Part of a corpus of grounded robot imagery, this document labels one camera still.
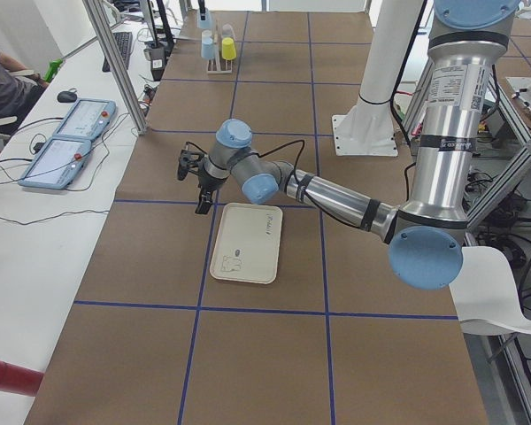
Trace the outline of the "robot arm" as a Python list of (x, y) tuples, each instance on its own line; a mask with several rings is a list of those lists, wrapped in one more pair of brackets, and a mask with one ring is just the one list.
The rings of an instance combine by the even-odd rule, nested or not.
[[(378, 235), (403, 282), (425, 290), (449, 285), (464, 264), (467, 217), (462, 198), (489, 77), (507, 50), (518, 7), (515, 1), (435, 2), (427, 51), (433, 69), (423, 92), (425, 113), (412, 189), (401, 205), (384, 204), (295, 164), (263, 160), (252, 149), (250, 127), (231, 119), (196, 162), (196, 212), (210, 210), (213, 193), (228, 178), (254, 204), (283, 192), (341, 223)], [(393, 96), (424, 8), (421, 1), (383, 3), (358, 101), (348, 113), (332, 118), (338, 155), (396, 154)]]

